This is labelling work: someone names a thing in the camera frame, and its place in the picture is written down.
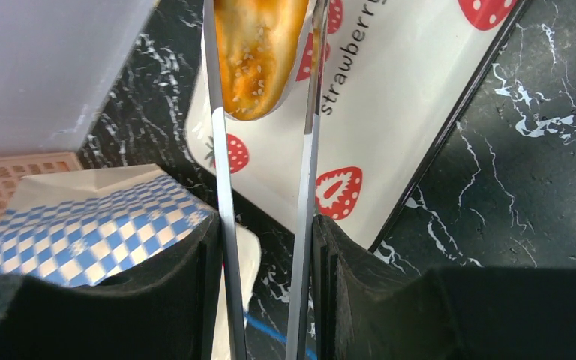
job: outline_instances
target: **strawberry text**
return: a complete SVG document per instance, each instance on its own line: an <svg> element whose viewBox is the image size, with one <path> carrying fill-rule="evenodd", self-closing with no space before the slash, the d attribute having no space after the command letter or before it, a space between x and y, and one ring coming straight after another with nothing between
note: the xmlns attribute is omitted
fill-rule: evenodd
<svg viewBox="0 0 576 360"><path fill-rule="evenodd" d="M334 69L336 73L332 78L333 80L322 96L322 113L328 116L332 115L335 103L341 94L341 87L347 81L348 73L352 70L354 65L354 59L359 54L359 45L363 40L365 40L366 29L370 28L370 19L374 16L374 4L382 5L386 2L387 0L367 0L367 2L363 4L363 11L358 15L356 28L352 31L352 41L340 48L340 51L343 54L341 56L341 65Z"/></svg>

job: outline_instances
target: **blue and white checkered pattern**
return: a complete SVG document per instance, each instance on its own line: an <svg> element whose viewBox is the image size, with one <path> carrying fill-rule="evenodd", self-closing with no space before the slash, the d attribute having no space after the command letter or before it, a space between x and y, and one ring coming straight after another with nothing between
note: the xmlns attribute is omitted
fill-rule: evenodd
<svg viewBox="0 0 576 360"><path fill-rule="evenodd" d="M83 202L8 209L0 274L95 285L182 240L212 211L168 175Z"/></svg>

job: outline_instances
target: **tongs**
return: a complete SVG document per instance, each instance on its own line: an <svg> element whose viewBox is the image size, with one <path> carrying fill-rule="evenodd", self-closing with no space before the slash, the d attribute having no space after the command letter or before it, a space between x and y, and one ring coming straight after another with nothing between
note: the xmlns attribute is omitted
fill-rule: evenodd
<svg viewBox="0 0 576 360"><path fill-rule="evenodd" d="M214 3L214 0L204 1L204 40L208 99L211 105L217 197L219 199L218 208L223 236L226 309L228 312L231 359L242 360L247 358L244 308L242 304L242 283L239 274L236 222L230 179ZM292 259L286 360L301 360L305 357L312 223L315 212L315 181L317 179L317 158L319 154L321 82L323 81L324 52L326 51L328 11L329 0L316 0L313 12L313 56L312 65L310 66L310 85L308 89L301 180L297 206L297 227Z"/></svg>

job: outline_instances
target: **red strawberry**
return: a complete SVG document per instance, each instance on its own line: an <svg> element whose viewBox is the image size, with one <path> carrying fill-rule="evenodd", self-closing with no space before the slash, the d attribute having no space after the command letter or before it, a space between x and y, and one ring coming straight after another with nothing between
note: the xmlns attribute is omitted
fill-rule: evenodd
<svg viewBox="0 0 576 360"><path fill-rule="evenodd" d="M208 137L211 143L206 144L211 151L204 157L204 160L211 159L211 166L215 167L215 150L213 150L213 138ZM248 149L246 145L235 135L227 134L226 141L228 142L229 149L229 165L230 173L237 173L248 165Z"/></svg>
<svg viewBox="0 0 576 360"><path fill-rule="evenodd" d="M335 220L352 214L363 185L363 172L358 167L346 167L327 172L316 180L316 204L322 214Z"/></svg>
<svg viewBox="0 0 576 360"><path fill-rule="evenodd" d="M500 24L516 2L518 0L458 0L467 20L483 32Z"/></svg>
<svg viewBox="0 0 576 360"><path fill-rule="evenodd" d="M344 3L341 0L330 0L328 12L328 34L334 34L341 28L344 21Z"/></svg>
<svg viewBox="0 0 576 360"><path fill-rule="evenodd" d="M312 38L313 35L308 35L306 48L304 49L304 57L301 58L301 65L299 65L299 72L297 73L297 81L302 81L310 78L310 66L312 66ZM330 44L325 45L325 60L330 59Z"/></svg>

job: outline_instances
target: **white plate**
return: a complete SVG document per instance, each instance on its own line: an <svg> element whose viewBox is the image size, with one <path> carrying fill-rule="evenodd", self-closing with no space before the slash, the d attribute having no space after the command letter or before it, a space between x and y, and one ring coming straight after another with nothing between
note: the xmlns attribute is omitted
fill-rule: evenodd
<svg viewBox="0 0 576 360"><path fill-rule="evenodd" d="M342 1L331 2L340 28L328 35L316 193L321 212L369 248L518 0ZM299 81L272 114L226 124L234 189L293 232L307 92ZM215 173L203 65L186 131Z"/></svg>
<svg viewBox="0 0 576 360"><path fill-rule="evenodd" d="M260 240L250 230L237 226L237 251L239 258L239 274L241 277L241 297L244 309L248 310L248 302L253 297L253 285L260 270L262 249ZM228 330L227 295L224 287L224 269L220 285L220 298L217 303L217 318L213 332L213 360L230 359L230 343Z"/></svg>

